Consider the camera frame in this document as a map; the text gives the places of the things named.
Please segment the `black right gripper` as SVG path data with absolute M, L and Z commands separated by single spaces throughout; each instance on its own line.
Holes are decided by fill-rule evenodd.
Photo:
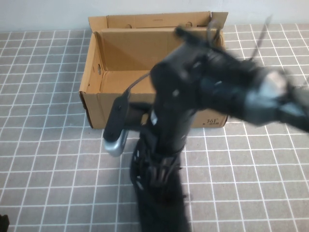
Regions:
M 195 119 L 196 109 L 180 106 L 156 96 L 147 125 L 157 137 L 156 152 L 181 152 Z M 161 181 L 166 184 L 174 169 L 175 158 L 164 158 L 161 162 Z M 149 158 L 148 176 L 150 186 L 158 187 L 158 165 Z

